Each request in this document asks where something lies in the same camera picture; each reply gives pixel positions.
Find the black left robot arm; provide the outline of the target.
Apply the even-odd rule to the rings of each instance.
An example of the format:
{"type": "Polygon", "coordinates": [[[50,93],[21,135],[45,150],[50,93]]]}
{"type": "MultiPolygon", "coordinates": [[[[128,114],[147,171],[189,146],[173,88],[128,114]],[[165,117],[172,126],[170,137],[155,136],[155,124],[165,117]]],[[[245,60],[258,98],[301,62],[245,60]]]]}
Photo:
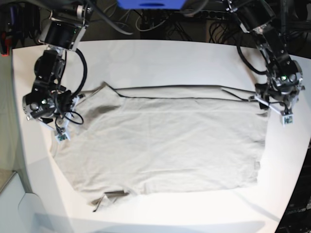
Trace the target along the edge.
{"type": "Polygon", "coordinates": [[[280,115],[283,126],[294,122],[293,107],[300,91],[304,90],[303,73],[297,61],[292,60],[271,22],[275,14],[264,0],[226,0],[226,10],[234,17],[242,32],[237,51],[244,64],[254,73],[265,75],[264,84],[255,85],[252,100],[262,109],[271,109],[280,115]],[[265,60],[265,71],[255,69],[241,50],[243,34],[250,34],[265,60]]]}

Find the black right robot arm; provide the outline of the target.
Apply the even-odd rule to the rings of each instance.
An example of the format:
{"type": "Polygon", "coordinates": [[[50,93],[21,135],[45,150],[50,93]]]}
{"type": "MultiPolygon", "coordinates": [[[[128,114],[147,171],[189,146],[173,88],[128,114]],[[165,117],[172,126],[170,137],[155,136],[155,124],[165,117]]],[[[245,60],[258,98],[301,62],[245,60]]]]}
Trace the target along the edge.
{"type": "Polygon", "coordinates": [[[69,123],[82,125],[83,117],[75,111],[87,78],[87,64],[77,48],[89,25],[92,8],[86,1],[70,1],[51,11],[49,22],[38,41],[47,46],[34,66],[35,81],[31,92],[22,99],[28,120],[50,128],[57,142],[69,140],[69,123]],[[61,84],[67,64],[67,53],[75,52],[83,65],[82,80],[75,91],[61,84]]]}

